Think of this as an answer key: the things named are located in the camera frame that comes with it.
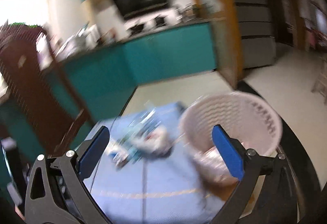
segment white plastic basket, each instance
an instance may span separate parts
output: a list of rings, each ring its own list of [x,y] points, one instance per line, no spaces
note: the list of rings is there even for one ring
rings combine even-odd
[[[280,117],[256,95],[233,92],[198,98],[183,113],[179,129],[200,175],[220,185],[233,184],[237,179],[230,175],[221,157],[213,160],[204,155],[214,146],[211,133],[216,124],[246,149],[253,148],[262,156],[270,156],[282,137]]]

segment window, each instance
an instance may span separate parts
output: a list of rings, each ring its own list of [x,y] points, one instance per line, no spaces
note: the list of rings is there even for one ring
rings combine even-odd
[[[0,0],[0,25],[12,23],[44,25],[48,21],[46,0]]]

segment dark door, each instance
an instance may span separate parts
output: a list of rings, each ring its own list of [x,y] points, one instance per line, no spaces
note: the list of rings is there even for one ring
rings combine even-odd
[[[293,45],[293,35],[290,32],[291,26],[286,21],[282,0],[267,1],[271,13],[275,41],[287,45]]]

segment metal bolt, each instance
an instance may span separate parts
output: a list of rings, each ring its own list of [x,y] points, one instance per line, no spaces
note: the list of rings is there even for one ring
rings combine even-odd
[[[249,156],[254,156],[257,152],[254,150],[254,149],[252,149],[252,148],[249,148],[247,151],[247,154],[249,155]]]
[[[280,160],[284,160],[286,157],[285,157],[285,154],[283,154],[283,153],[279,153],[279,154],[278,154],[278,158],[279,158]]]
[[[44,155],[43,154],[40,154],[40,155],[38,155],[38,160],[43,160],[44,159]]]
[[[67,157],[72,157],[72,156],[74,156],[75,155],[75,151],[74,150],[68,150],[67,152],[66,152],[66,156]]]

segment brown wooden chair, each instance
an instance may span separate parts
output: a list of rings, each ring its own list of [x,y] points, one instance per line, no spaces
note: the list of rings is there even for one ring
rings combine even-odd
[[[42,33],[46,35],[52,65],[80,109],[75,119],[59,105],[40,71],[36,40]],[[0,72],[48,155],[63,155],[86,121],[94,125],[85,103],[56,62],[42,27],[7,25],[1,28]]]

